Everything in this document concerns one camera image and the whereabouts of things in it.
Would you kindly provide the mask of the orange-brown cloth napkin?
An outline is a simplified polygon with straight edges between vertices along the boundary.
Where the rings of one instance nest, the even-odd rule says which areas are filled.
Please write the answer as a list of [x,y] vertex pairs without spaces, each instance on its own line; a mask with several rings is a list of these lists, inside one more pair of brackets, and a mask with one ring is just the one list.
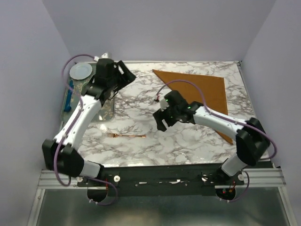
[[[152,70],[165,84],[174,80],[185,80],[192,82],[204,94],[206,105],[220,113],[228,114],[227,99],[225,92],[224,78],[194,75],[187,73],[174,73],[159,70]],[[190,104],[193,101],[202,103],[202,98],[194,86],[185,82],[174,82],[168,85],[171,90],[177,90],[184,99]]]

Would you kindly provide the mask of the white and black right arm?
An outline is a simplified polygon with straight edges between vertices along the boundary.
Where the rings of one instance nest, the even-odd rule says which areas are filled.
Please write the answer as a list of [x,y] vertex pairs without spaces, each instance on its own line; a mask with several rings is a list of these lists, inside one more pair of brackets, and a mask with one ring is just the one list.
[[172,104],[162,100],[153,117],[157,129],[163,132],[177,122],[187,122],[209,127],[233,139],[236,142],[236,153],[225,160],[211,176],[214,182],[223,185],[232,181],[234,175],[245,167],[255,166],[270,146],[257,119],[244,121],[231,118],[195,101],[191,104]]

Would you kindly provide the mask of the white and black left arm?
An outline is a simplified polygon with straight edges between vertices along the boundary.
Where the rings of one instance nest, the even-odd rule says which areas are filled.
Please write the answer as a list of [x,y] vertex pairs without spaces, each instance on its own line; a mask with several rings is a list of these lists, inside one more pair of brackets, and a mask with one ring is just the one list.
[[104,182],[103,166],[84,160],[78,153],[82,137],[91,120],[103,104],[122,88],[136,79],[123,61],[99,59],[96,72],[82,88],[79,103],[62,130],[42,144],[45,165],[48,170],[72,178],[88,177],[89,182],[99,186]]

